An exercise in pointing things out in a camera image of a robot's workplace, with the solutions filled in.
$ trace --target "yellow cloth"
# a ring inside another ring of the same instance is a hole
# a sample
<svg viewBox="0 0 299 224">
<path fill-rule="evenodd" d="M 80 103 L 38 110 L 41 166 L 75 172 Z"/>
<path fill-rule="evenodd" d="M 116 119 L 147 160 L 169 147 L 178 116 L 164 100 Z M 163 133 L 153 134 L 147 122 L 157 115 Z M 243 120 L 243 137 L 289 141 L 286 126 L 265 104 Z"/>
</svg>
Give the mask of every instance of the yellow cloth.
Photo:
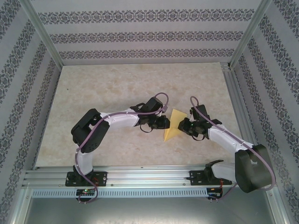
<svg viewBox="0 0 299 224">
<path fill-rule="evenodd" d="M 171 139 L 174 136 L 181 133 L 181 131 L 178 130 L 178 125 L 186 117 L 187 117 L 186 113 L 183 113 L 175 109 L 172 110 L 172 114 L 170 117 L 170 128 L 165 129 L 164 141 L 167 141 L 168 139 Z"/>
</svg>

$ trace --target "wall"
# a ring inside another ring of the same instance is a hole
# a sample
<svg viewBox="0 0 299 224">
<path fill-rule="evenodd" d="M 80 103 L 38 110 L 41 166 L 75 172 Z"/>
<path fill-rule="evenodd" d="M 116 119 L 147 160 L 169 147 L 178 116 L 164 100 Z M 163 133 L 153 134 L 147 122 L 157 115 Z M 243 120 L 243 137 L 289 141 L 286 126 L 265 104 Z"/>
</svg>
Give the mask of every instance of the wall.
<svg viewBox="0 0 299 224">
<path fill-rule="evenodd" d="M 0 1 L 0 224 L 31 169 L 60 71 L 16 0 Z"/>
<path fill-rule="evenodd" d="M 229 62 L 260 0 L 33 0 L 65 65 Z"/>
<path fill-rule="evenodd" d="M 235 74 L 258 142 L 269 147 L 291 223 L 299 223 L 299 0 L 274 0 Z"/>
</svg>

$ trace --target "enclosure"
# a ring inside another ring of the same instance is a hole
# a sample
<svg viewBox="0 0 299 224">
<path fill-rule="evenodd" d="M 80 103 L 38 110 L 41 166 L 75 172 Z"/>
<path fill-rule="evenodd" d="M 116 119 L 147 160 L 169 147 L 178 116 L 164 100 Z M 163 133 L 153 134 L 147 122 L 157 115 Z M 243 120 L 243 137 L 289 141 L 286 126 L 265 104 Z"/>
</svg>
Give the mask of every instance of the enclosure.
<svg viewBox="0 0 299 224">
<path fill-rule="evenodd" d="M 0 223 L 299 223 L 299 0 L 0 5 Z M 205 186 L 194 193 L 186 178 L 231 154 L 208 140 L 125 128 L 93 159 L 108 172 L 102 199 L 77 204 L 65 186 L 71 128 L 91 108 L 122 111 L 161 91 L 169 118 L 189 113 L 194 95 L 211 118 L 266 146 L 275 187 L 237 187 L 210 203 Z"/>
</svg>

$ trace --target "beige floor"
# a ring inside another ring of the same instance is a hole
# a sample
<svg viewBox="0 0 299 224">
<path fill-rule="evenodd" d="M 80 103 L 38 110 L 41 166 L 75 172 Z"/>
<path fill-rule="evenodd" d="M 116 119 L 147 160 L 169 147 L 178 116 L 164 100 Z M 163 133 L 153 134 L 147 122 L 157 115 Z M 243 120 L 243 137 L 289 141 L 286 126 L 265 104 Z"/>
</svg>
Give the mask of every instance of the beige floor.
<svg viewBox="0 0 299 224">
<path fill-rule="evenodd" d="M 117 112 L 164 91 L 173 108 L 188 113 L 196 96 L 211 118 L 240 136 L 219 63 L 64 66 L 45 130 L 37 166 L 72 166 L 76 145 L 71 129 L 91 108 Z M 164 142 L 164 130 L 143 133 L 138 127 L 114 130 L 95 151 L 94 165 L 205 164 L 230 155 L 210 140 L 194 141 L 181 133 Z"/>
</svg>

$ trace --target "cable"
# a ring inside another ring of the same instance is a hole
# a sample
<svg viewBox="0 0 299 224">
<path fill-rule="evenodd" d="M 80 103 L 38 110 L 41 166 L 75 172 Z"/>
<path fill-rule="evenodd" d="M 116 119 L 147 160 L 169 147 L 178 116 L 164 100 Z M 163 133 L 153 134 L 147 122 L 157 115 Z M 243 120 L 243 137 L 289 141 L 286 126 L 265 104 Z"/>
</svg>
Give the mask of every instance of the cable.
<svg viewBox="0 0 299 224">
<path fill-rule="evenodd" d="M 199 101 L 195 96 L 191 96 L 190 97 L 190 102 L 192 104 L 192 106 L 194 107 L 194 109 L 197 111 L 197 113 L 199 113 L 206 121 L 208 121 L 211 125 L 215 126 L 216 128 L 218 128 L 220 131 L 225 132 L 226 134 L 228 134 L 230 137 L 232 137 L 234 140 L 236 140 L 238 143 L 242 144 L 243 146 L 245 146 L 249 151 L 251 151 L 268 169 L 268 171 L 270 172 L 271 175 L 271 186 L 269 186 L 268 188 L 261 188 L 260 190 L 271 190 L 276 182 L 276 178 L 275 178 L 275 174 L 273 172 L 273 170 L 271 169 L 271 167 L 269 166 L 269 164 L 256 152 L 254 151 L 251 147 L 249 147 L 247 144 L 245 144 L 243 141 L 239 140 L 237 137 L 235 137 L 231 132 L 229 132 L 227 129 L 224 129 L 218 125 L 216 125 L 214 122 L 212 122 L 210 119 L 208 119 L 205 115 L 203 115 L 195 106 L 195 104 L 193 103 L 192 99 L 195 99 L 197 102 L 197 105 L 199 105 Z M 235 184 L 222 198 L 224 198 L 229 192 L 231 192 L 231 190 L 233 188 L 235 188 L 237 184 Z"/>
<path fill-rule="evenodd" d="M 140 127 L 140 130 L 142 130 L 144 133 L 151 133 L 153 131 L 153 129 L 151 129 L 149 132 L 147 132 L 141 128 L 141 125 L 139 127 Z"/>
<path fill-rule="evenodd" d="M 196 141 L 202 141 L 203 139 L 205 139 L 205 137 L 203 136 L 203 138 L 202 139 L 196 139 L 193 135 L 191 135 L 191 137 L 194 139 L 194 140 L 196 140 Z"/>
<path fill-rule="evenodd" d="M 79 195 L 78 197 L 78 201 L 79 203 L 84 203 L 84 204 L 87 204 L 87 203 L 90 203 L 90 202 L 93 202 L 94 200 L 96 200 L 98 198 L 98 195 L 99 195 L 99 191 L 98 191 L 98 187 L 92 182 L 90 181 L 81 171 L 80 167 L 79 167 L 79 164 L 78 164 L 78 152 L 84 147 L 84 145 L 86 144 L 86 142 L 88 142 L 88 140 L 90 139 L 91 135 L 95 132 L 96 128 L 99 126 L 99 124 L 104 121 L 105 119 L 109 118 L 109 117 L 112 117 L 112 116 L 115 116 L 115 115 L 119 115 L 119 114 L 134 114 L 134 115 L 151 115 L 151 114 L 156 114 L 156 113 L 159 113 L 161 111 L 163 111 L 164 109 L 167 109 L 167 105 L 168 105 L 168 101 L 169 101 L 169 97 L 166 93 L 164 92 L 160 92 L 160 93 L 157 93 L 155 95 L 155 97 L 159 96 L 159 95 L 165 95 L 166 96 L 166 103 L 165 105 L 160 108 L 159 110 L 157 111 L 154 111 L 154 112 L 145 112 L 145 113 L 142 113 L 142 112 L 116 112 L 116 113 L 111 113 L 105 117 L 103 117 L 102 119 L 100 119 L 97 124 L 93 127 L 93 129 L 90 131 L 90 133 L 88 134 L 88 136 L 86 137 L 86 139 L 82 142 L 82 144 L 76 149 L 76 154 L 75 154 L 75 163 L 76 163 L 76 167 L 77 167 L 77 171 L 78 173 L 83 176 L 83 178 L 89 182 L 95 189 L 96 191 L 96 196 L 92 199 L 90 199 L 89 201 L 87 202 L 82 202 L 80 201 L 80 197 L 81 195 Z"/>
</svg>

